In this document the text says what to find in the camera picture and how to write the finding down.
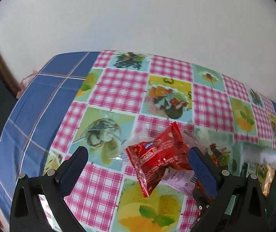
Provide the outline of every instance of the tablecloth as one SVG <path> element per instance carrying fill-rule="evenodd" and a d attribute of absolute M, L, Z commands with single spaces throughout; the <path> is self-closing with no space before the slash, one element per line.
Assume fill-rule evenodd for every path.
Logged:
<path fill-rule="evenodd" d="M 39 176 L 84 145 L 90 152 L 89 162 L 65 201 L 87 230 L 134 231 L 130 224 L 139 221 L 154 231 L 186 231 L 196 216 L 192 198 L 159 186 L 153 204 L 146 205 L 157 205 L 157 216 L 163 215 L 165 207 L 179 208 L 168 214 L 172 224 L 150 223 L 137 205 L 144 200 L 128 200 L 124 195 L 137 193 L 133 168 L 107 156 L 112 152 L 123 158 L 132 133 L 147 129 L 155 137 L 172 121 L 206 147 L 217 144 L 226 156 L 241 140 L 276 150 L 276 103 L 216 71 L 132 52 L 55 56 L 29 85 L 4 127 L 0 208 L 9 219 L 20 172 Z M 106 127 L 113 130 L 111 141 L 105 138 Z"/>

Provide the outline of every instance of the transparent plastic wrap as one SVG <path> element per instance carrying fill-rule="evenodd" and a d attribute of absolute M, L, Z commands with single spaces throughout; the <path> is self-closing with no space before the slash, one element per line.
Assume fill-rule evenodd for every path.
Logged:
<path fill-rule="evenodd" d="M 206 147 L 203 146 L 199 141 L 197 141 L 191 132 L 182 131 L 182 137 L 185 145 L 188 148 L 198 147 L 198 149 L 202 152 L 202 154 L 205 154 Z"/>
<path fill-rule="evenodd" d="M 233 146 L 232 174 L 244 177 L 256 174 L 265 196 L 269 194 L 275 169 L 276 151 L 273 149 L 245 141 Z"/>
<path fill-rule="evenodd" d="M 91 156 L 100 157 L 104 165 L 110 165 L 113 159 L 126 160 L 126 136 L 121 126 L 112 118 L 113 114 L 102 113 L 99 118 L 84 126 L 76 140 L 72 142 L 70 150 L 75 151 L 80 145 L 88 148 Z"/>
<path fill-rule="evenodd" d="M 186 159 L 187 151 L 188 147 L 184 144 L 176 122 L 156 139 L 126 148 L 144 197 L 150 196 L 168 165 L 175 170 L 191 170 Z"/>

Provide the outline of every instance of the snack wrapper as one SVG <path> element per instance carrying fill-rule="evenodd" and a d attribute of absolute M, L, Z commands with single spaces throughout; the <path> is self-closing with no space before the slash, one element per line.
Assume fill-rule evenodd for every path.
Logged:
<path fill-rule="evenodd" d="M 176 122 L 153 141 L 126 148 L 144 197 L 150 196 L 168 165 L 174 169 L 191 169 L 185 156 L 187 150 Z"/>
<path fill-rule="evenodd" d="M 270 192 L 271 183 L 274 178 L 275 170 L 270 166 L 270 164 L 252 165 L 245 162 L 242 166 L 240 176 L 248 177 L 251 173 L 257 175 L 262 193 L 265 196 L 268 196 Z"/>
<path fill-rule="evenodd" d="M 166 168 L 162 181 L 175 190 L 191 196 L 197 182 L 197 176 L 193 170 L 178 171 L 169 167 Z"/>

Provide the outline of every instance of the plastic packaging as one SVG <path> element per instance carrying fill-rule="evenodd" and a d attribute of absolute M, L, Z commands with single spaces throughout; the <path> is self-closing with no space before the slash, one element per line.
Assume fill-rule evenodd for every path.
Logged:
<path fill-rule="evenodd" d="M 182 131 L 182 137 L 185 145 L 188 148 L 198 147 L 198 149 L 202 152 L 202 154 L 205 154 L 206 152 L 205 146 L 203 146 L 199 141 L 197 141 L 190 132 Z"/>
<path fill-rule="evenodd" d="M 197 182 L 197 176 L 193 170 L 178 171 L 169 167 L 165 170 L 162 182 L 187 196 L 191 196 Z"/>
<path fill-rule="evenodd" d="M 245 162 L 242 166 L 240 176 L 248 177 L 251 173 L 257 175 L 262 193 L 265 196 L 268 196 L 270 192 L 270 186 L 275 174 L 274 169 L 269 164 L 252 165 Z"/>
<path fill-rule="evenodd" d="M 168 165 L 174 169 L 191 169 L 185 156 L 187 150 L 176 122 L 153 141 L 126 148 L 144 197 L 150 196 Z"/>
<path fill-rule="evenodd" d="M 269 164 L 273 169 L 276 169 L 276 151 L 271 148 L 242 141 L 235 144 L 232 150 L 233 161 L 229 171 L 234 176 L 240 175 L 241 168 L 245 162 L 252 165 Z"/>
<path fill-rule="evenodd" d="M 134 132 L 131 133 L 131 136 L 125 140 L 123 147 L 128 147 L 132 146 L 135 144 L 138 144 L 139 142 L 143 141 L 152 141 L 154 138 L 150 137 L 148 135 L 148 126 L 142 126 L 139 129 L 136 129 Z M 131 165 L 131 162 L 129 161 L 128 155 L 126 153 L 126 150 L 121 151 L 120 155 L 116 158 L 112 159 L 117 159 L 123 161 L 123 163 Z"/>

